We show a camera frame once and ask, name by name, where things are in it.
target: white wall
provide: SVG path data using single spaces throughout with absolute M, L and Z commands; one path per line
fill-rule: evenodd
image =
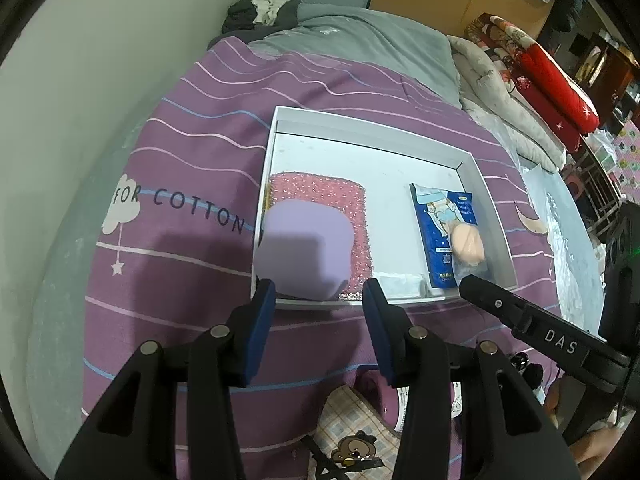
M 0 372 L 31 445 L 26 346 L 57 228 L 122 118 L 202 55 L 234 1 L 47 0 L 0 66 Z

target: blue packet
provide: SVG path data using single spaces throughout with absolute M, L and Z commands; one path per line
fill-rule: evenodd
M 427 256 L 433 288 L 458 286 L 453 271 L 449 228 L 459 222 L 478 225 L 471 207 L 471 193 L 446 191 L 411 184 L 415 213 Z

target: red blanket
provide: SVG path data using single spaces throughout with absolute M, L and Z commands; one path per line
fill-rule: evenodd
M 575 153 L 580 147 L 580 133 L 574 124 L 562 115 L 544 93 L 527 77 L 520 67 L 511 70 L 518 92 L 558 136 L 568 152 Z
M 598 127 L 600 119 L 591 100 L 532 37 L 498 16 L 482 14 L 478 23 L 489 38 L 513 57 L 558 111 L 571 119 L 580 133 L 587 134 Z

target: cloud print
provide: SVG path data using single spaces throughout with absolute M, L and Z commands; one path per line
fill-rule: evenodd
M 140 202 L 138 201 L 138 193 L 140 186 L 132 178 L 127 179 L 127 174 L 123 174 L 118 181 L 113 195 L 107 216 L 102 222 L 102 232 L 110 235 L 116 230 L 118 224 L 131 222 L 140 213 Z

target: striped bedsheet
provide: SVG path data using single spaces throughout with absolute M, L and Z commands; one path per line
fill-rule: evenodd
M 551 250 L 518 219 L 516 205 L 536 215 L 518 170 L 491 133 L 391 70 L 292 52 L 264 59 L 227 38 L 162 98 L 112 197 L 85 298 L 85 415 L 140 343 L 193 340 L 249 298 L 258 187 L 277 105 L 388 124 L 473 153 L 507 235 L 516 293 L 559 314 Z M 449 342 L 471 346 L 490 338 L 503 351 L 526 349 L 462 300 L 408 311 Z M 555 367 L 529 353 L 545 365 L 548 382 Z M 257 377 L 231 395 L 248 478 L 306 477 L 308 453 L 298 441 L 316 428 L 328 394 L 375 363 L 359 308 L 278 311 Z M 179 478 L 188 477 L 184 391 L 178 392 Z M 459 472 L 454 437 L 450 477 Z

